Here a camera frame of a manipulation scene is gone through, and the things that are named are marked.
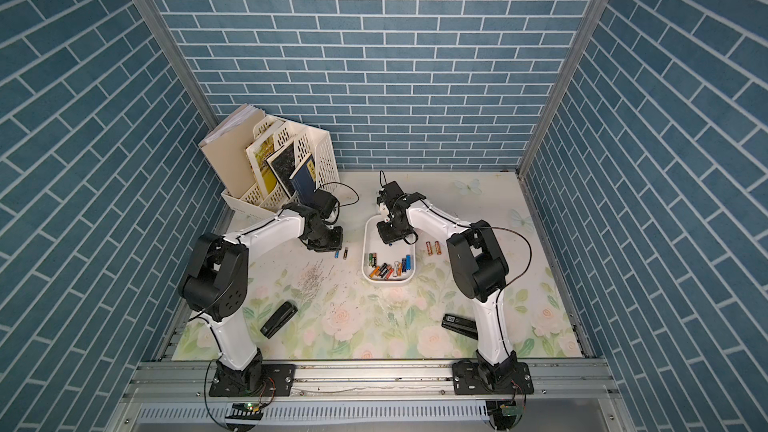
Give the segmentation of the white plastic storage box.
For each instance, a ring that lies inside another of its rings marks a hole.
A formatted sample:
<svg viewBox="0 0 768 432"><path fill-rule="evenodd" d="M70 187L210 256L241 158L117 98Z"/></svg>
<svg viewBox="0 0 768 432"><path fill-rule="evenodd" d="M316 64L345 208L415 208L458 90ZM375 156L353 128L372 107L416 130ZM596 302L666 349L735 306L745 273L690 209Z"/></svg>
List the white plastic storage box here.
<svg viewBox="0 0 768 432"><path fill-rule="evenodd" d="M400 286L412 280L416 272L416 247L404 241L385 244L378 233L379 216L368 219L363 239L362 275L374 285ZM405 270L405 259L412 255L413 270Z"/></svg>

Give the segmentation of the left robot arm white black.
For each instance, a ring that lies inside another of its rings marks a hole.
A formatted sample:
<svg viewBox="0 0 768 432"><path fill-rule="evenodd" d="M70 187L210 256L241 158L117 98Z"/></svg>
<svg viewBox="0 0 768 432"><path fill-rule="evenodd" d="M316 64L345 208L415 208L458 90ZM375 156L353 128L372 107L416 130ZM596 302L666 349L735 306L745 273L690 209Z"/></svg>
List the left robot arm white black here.
<svg viewBox="0 0 768 432"><path fill-rule="evenodd" d="M241 311L250 261L292 240L318 253L339 251L343 229L330 221L339 212L338 199L318 189L308 202L289 202L275 216L248 228L197 239L178 293L210 328L223 369L243 372L260 363Z"/></svg>

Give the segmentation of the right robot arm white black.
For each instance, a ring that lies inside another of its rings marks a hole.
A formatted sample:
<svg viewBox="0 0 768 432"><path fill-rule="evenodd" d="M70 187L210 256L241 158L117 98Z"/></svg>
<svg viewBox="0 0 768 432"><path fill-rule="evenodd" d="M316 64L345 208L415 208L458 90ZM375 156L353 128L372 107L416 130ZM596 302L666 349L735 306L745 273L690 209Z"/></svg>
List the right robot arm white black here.
<svg viewBox="0 0 768 432"><path fill-rule="evenodd" d="M383 243L404 241L420 231L445 243L453 280L472 301L480 359L500 366L514 357L499 305L509 266L490 224L462 222L423 194L404 192L395 181L381 186L376 203L383 217L377 224Z"/></svg>

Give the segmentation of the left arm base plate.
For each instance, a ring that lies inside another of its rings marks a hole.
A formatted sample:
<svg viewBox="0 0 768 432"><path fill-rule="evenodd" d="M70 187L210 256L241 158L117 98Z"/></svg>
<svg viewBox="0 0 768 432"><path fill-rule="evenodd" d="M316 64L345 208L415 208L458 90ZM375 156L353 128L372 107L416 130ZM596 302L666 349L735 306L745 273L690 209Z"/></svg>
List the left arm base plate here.
<svg viewBox="0 0 768 432"><path fill-rule="evenodd" d="M290 395L296 367L288 363L257 364L236 371L217 364L208 395L271 399Z"/></svg>

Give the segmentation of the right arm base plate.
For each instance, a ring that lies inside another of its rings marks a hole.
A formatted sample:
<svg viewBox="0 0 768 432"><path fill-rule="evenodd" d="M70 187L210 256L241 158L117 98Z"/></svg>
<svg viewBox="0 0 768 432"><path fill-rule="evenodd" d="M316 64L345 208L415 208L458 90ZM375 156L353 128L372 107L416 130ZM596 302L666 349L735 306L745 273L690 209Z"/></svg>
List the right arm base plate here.
<svg viewBox="0 0 768 432"><path fill-rule="evenodd" d="M534 385L529 366L517 362L511 371L501 379L485 381L477 361L460 360L451 364L452 385L456 395L531 395Z"/></svg>

